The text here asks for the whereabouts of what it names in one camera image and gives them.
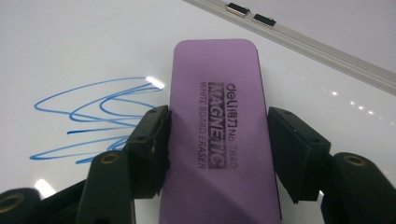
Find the purple eraser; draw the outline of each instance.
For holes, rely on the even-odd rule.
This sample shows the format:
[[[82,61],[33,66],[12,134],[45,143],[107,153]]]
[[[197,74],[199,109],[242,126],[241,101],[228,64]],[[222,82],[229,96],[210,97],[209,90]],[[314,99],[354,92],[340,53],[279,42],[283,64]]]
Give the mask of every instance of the purple eraser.
[[[280,223],[255,46],[183,41],[171,85],[171,167],[160,223]]]

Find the magnetic eraser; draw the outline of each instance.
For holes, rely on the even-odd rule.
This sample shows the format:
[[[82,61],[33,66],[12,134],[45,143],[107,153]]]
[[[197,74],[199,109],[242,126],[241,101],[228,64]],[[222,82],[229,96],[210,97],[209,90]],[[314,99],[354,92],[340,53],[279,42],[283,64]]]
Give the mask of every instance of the magnetic eraser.
[[[160,224],[280,223],[262,75],[247,40],[175,48]]]

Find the whiteboard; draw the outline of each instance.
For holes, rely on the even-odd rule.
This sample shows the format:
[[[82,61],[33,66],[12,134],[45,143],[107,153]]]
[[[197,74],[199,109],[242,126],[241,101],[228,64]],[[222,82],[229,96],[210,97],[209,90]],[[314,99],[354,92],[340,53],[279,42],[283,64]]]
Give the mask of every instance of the whiteboard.
[[[0,191],[84,179],[89,158],[120,148],[146,109],[169,103],[175,45],[213,38],[252,41],[267,106],[298,115],[332,154],[369,158],[395,186],[395,96],[182,1],[3,1]],[[280,183],[279,194],[283,223],[323,222],[320,202],[294,205]],[[157,223],[159,204],[136,202],[137,223]]]

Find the eraser felt pad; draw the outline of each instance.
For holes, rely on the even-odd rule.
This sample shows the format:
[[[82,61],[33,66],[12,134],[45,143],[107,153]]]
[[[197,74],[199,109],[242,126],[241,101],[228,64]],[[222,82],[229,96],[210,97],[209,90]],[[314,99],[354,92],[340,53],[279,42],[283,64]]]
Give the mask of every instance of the eraser felt pad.
[[[160,224],[280,223],[255,46],[183,41],[171,85]]]

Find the blue marker scribble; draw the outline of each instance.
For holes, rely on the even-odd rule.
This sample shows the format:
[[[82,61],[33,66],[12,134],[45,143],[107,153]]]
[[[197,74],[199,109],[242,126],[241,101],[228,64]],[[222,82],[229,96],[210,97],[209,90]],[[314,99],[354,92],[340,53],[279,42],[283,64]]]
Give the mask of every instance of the blue marker scribble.
[[[120,90],[104,95],[101,95],[100,91],[95,91],[93,99],[89,102],[80,103],[79,105],[74,106],[70,105],[72,108],[67,109],[54,108],[61,105],[64,100],[70,102],[73,101],[73,99],[77,99],[78,97],[86,98],[88,90],[91,90],[92,88],[96,88],[97,90],[109,89],[107,85],[110,84],[123,84],[119,86],[123,86],[124,88],[125,86],[127,86],[127,88],[126,90]],[[36,103],[35,109],[42,112],[65,115],[68,116],[70,120],[78,123],[86,123],[87,125],[92,123],[100,123],[101,125],[103,125],[101,128],[70,130],[67,132],[67,134],[111,132],[118,129],[132,129],[143,117],[145,111],[155,107],[154,105],[136,99],[139,99],[139,96],[141,96],[141,94],[147,94],[161,90],[162,89],[159,89],[153,86],[151,83],[147,82],[145,77],[126,77],[111,79],[51,95],[50,97],[47,97]],[[129,112],[116,112],[116,108],[120,107],[127,107],[129,109]],[[136,114],[130,113],[131,111],[133,111],[134,108],[137,107],[140,108],[140,110],[138,110],[139,112],[137,112]],[[77,160],[76,164],[90,162],[92,161],[94,156],[105,150],[121,150],[122,147],[125,145],[128,136],[129,134],[121,136],[111,136],[108,138],[99,137],[97,139],[90,139],[89,141],[40,152],[31,156],[30,159],[35,161],[43,161],[76,156],[85,156],[85,159]],[[79,152],[77,153],[70,152],[71,149],[103,143],[106,143],[106,147],[103,148],[103,150],[101,151],[84,152],[79,150]]]

